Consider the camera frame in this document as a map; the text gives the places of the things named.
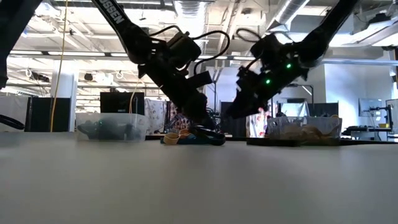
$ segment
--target ceiling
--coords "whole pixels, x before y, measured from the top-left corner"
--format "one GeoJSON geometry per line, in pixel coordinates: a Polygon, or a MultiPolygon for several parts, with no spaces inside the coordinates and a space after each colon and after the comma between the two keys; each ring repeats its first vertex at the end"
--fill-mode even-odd
{"type": "MultiPolygon", "coordinates": [[[[244,27],[260,34],[265,33],[267,23],[270,17],[275,14],[278,0],[243,0],[241,2],[232,2],[230,0],[206,0],[206,12],[204,21],[204,31],[221,30],[226,21],[229,21],[231,34],[234,30],[244,27]],[[249,14],[243,14],[243,9],[250,9],[249,14]]],[[[50,3],[53,9],[48,10],[43,15],[37,11],[24,33],[18,40],[14,50],[38,50],[38,51],[61,51],[63,30],[63,16],[65,13],[66,2],[63,0],[44,1],[50,3]]],[[[160,10],[157,0],[152,1],[130,1],[119,0],[123,4],[124,11],[130,20],[140,27],[148,27],[149,32],[153,33],[171,25],[181,24],[181,15],[177,15],[173,9],[172,2],[164,1],[166,9],[160,10]]],[[[319,15],[325,12],[329,6],[336,4],[337,0],[311,0],[299,15],[319,15]]],[[[369,10],[377,7],[389,6],[391,1],[370,1],[363,0],[361,3],[363,10],[369,10]]],[[[196,24],[192,24],[188,29],[191,33],[198,29],[196,24]]],[[[124,49],[117,38],[111,26],[106,22],[97,8],[93,7],[90,0],[69,0],[67,10],[67,28],[65,29],[65,51],[66,52],[119,52],[124,53],[124,49]]],[[[170,29],[156,38],[170,40],[176,30],[170,29]]],[[[247,39],[252,38],[248,34],[242,34],[247,39]]],[[[211,34],[201,40],[204,42],[204,54],[217,54],[220,48],[220,34],[211,34]]],[[[305,35],[295,36],[302,39],[305,35]]],[[[239,52],[244,55],[249,50],[252,43],[245,42],[237,37],[231,41],[226,55],[233,52],[239,52]]],[[[155,86],[148,77],[141,80],[137,78],[137,66],[125,60],[99,60],[97,58],[75,59],[77,67],[80,70],[80,84],[98,85],[95,82],[85,81],[86,73],[106,73],[112,74],[114,83],[118,86],[138,87],[155,86]]],[[[50,58],[29,58],[9,57],[7,60],[9,83],[41,83],[41,81],[29,78],[30,72],[36,72],[45,75],[51,79],[54,65],[50,58]]],[[[36,92],[38,95],[48,95],[49,87],[37,88],[29,87],[26,90],[29,93],[36,92]]],[[[100,91],[107,89],[86,88],[79,89],[78,94],[88,99],[97,99],[100,91]]]]}

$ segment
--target plastic container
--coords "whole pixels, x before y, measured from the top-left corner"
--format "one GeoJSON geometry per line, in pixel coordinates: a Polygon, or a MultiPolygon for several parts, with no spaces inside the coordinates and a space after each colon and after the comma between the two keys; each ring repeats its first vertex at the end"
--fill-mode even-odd
{"type": "Polygon", "coordinates": [[[341,118],[280,117],[268,119],[270,139],[333,144],[341,136],[341,118]]]}
{"type": "Polygon", "coordinates": [[[77,113],[78,140],[145,141],[148,118],[127,113],[77,113]]]}

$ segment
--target white table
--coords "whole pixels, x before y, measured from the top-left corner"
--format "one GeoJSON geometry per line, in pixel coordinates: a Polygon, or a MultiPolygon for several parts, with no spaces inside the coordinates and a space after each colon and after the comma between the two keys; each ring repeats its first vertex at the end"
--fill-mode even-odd
{"type": "Polygon", "coordinates": [[[0,134],[1,224],[398,223],[398,148],[0,134]]]}

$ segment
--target air duct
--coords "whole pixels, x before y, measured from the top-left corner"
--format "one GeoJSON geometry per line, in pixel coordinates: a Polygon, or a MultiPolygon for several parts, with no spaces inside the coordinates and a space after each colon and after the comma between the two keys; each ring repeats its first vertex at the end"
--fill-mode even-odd
{"type": "Polygon", "coordinates": [[[289,31],[290,23],[310,0],[281,0],[279,1],[275,16],[271,19],[267,31],[282,30],[289,31]]]}
{"type": "MultiPolygon", "coordinates": [[[[205,31],[207,2],[200,1],[175,1],[175,10],[178,14],[177,25],[190,33],[190,37],[202,35],[205,31]]],[[[197,41],[203,51],[204,42],[197,41]]]]}

